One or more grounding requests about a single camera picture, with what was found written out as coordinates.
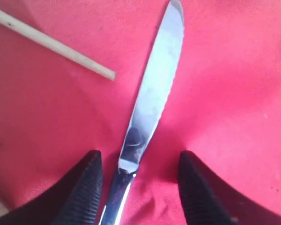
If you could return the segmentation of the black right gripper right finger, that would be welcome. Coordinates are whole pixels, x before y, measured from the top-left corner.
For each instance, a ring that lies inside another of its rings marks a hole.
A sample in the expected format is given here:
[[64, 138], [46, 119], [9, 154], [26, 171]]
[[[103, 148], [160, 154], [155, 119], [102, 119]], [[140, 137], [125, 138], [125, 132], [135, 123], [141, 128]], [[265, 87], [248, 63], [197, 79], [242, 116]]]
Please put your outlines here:
[[281, 225], [281, 216], [238, 192], [192, 151], [180, 153], [177, 180], [189, 225]]

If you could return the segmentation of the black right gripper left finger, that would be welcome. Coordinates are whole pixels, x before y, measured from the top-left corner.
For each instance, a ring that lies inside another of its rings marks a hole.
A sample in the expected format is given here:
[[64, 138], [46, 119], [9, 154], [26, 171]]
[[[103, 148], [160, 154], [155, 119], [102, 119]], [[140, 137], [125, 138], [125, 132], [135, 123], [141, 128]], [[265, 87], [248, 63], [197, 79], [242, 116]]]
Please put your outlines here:
[[101, 152], [91, 150], [52, 187], [0, 217], [0, 225], [93, 225], [102, 189]]

